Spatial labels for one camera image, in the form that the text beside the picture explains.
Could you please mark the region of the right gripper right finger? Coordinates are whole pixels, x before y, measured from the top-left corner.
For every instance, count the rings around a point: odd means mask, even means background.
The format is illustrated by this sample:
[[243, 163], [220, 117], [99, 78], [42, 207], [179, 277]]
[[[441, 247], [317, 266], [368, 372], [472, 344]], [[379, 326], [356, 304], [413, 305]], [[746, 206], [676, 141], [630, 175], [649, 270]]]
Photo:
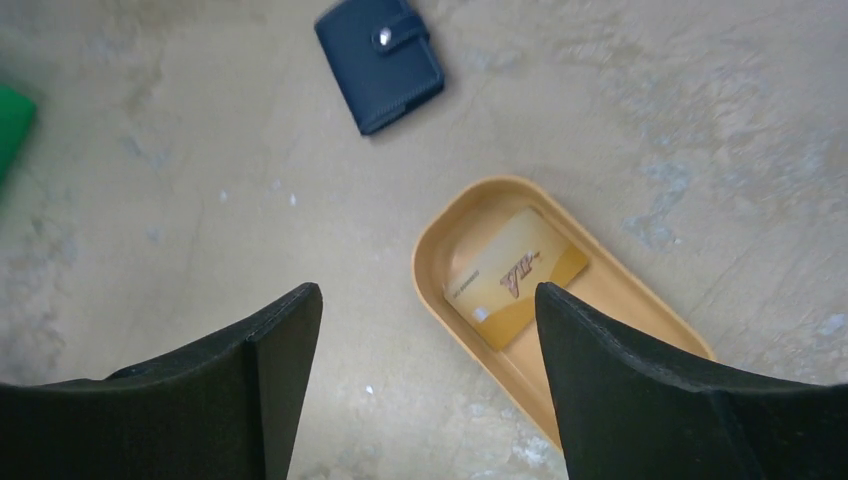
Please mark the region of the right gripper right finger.
[[845, 385], [698, 357], [551, 283], [535, 311], [571, 478], [846, 477]]

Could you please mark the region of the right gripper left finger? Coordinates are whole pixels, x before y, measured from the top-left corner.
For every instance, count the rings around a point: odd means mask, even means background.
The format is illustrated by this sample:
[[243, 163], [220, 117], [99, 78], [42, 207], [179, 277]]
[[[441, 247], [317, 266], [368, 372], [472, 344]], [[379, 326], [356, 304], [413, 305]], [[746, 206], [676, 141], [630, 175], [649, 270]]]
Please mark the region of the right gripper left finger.
[[251, 316], [101, 379], [1, 388], [5, 479], [284, 479], [323, 299]]

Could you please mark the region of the blue leather card holder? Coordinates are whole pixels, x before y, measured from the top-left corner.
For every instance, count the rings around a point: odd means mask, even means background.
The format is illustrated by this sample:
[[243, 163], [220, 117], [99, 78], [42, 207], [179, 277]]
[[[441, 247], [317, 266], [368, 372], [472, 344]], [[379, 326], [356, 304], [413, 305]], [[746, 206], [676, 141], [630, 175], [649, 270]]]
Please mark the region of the blue leather card holder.
[[340, 1], [314, 30], [359, 133], [377, 133], [444, 88], [422, 16], [407, 1]]

